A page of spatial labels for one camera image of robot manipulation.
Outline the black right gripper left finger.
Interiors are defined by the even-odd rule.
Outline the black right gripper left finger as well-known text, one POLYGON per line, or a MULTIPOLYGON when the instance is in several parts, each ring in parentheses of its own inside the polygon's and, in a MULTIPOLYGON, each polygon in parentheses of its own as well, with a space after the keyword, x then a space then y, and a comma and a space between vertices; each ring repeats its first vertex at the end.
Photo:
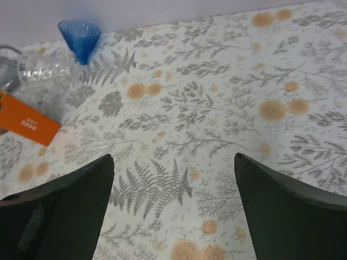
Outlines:
POLYGON ((113 180, 107 154, 1 199, 1 259, 92 259, 113 180))

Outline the orange coffee filter box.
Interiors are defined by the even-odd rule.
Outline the orange coffee filter box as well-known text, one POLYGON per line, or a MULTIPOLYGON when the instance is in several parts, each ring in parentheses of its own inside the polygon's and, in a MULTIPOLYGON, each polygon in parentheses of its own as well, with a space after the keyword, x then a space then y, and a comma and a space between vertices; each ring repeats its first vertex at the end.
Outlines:
POLYGON ((1 129, 48 146, 61 125, 1 90, 1 129))

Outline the blue ribbed plastic dripper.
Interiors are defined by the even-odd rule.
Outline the blue ribbed plastic dripper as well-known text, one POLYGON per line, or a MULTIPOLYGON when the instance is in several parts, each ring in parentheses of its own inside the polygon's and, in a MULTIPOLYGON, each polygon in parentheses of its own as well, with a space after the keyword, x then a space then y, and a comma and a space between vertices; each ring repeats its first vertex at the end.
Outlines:
POLYGON ((79 63, 88 65, 92 52, 100 40, 101 29, 93 23, 78 19, 61 21, 57 26, 79 63))

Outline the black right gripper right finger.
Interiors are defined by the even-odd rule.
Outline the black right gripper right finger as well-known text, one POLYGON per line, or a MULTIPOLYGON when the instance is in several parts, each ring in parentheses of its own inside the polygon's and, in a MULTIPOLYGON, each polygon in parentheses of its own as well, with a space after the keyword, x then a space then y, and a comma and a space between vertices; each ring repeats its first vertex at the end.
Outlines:
POLYGON ((234 172, 257 259, 346 259, 346 197, 237 153, 234 172))

